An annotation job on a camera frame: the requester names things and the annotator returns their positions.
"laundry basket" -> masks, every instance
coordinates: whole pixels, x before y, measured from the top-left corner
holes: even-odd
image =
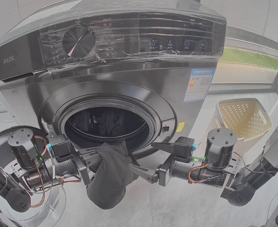
[[[272,129],[272,123],[262,104],[255,98],[220,101],[201,140],[204,148],[208,132],[223,127],[236,133],[238,141],[235,152],[243,156]]]

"building facade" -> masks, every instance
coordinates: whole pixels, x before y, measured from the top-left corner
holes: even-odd
[[[227,18],[225,46],[278,57],[278,0],[201,0]]]

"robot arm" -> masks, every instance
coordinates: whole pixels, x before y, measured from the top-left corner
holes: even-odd
[[[16,160],[11,172],[0,168],[0,195],[18,212],[30,208],[30,195],[42,193],[42,187],[63,184],[76,176],[85,185],[90,183],[87,168],[102,160],[94,148],[76,152],[64,135],[56,135],[48,125],[47,149],[39,149],[30,128],[19,128],[10,133],[7,143]],[[224,186],[221,197],[235,206],[247,204],[255,191],[278,172],[278,127],[264,146],[262,153],[248,167],[238,169],[241,160],[233,158],[237,137],[227,128],[214,129],[207,136],[203,158],[194,157],[194,139],[179,137],[175,143],[152,143],[152,146],[171,153],[156,170],[130,164],[130,169],[150,183],[166,186],[177,177],[188,183]]]
[[[150,183],[166,186],[177,177],[188,183],[215,187],[226,185],[220,197],[234,206],[246,205],[257,189],[278,172],[278,126],[262,153],[247,167],[239,169],[241,159],[232,158],[237,137],[229,129],[214,129],[207,136],[203,158],[193,157],[194,139],[180,137],[175,143],[152,143],[171,155],[156,170],[130,165],[133,172]]]

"glass wall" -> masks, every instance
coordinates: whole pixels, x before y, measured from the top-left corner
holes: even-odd
[[[278,72],[278,0],[201,0],[227,18],[213,84],[273,84]]]

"washing machine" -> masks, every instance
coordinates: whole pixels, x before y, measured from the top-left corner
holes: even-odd
[[[22,125],[76,149],[188,136],[223,55],[226,19],[193,0],[69,0],[0,41],[0,94]]]

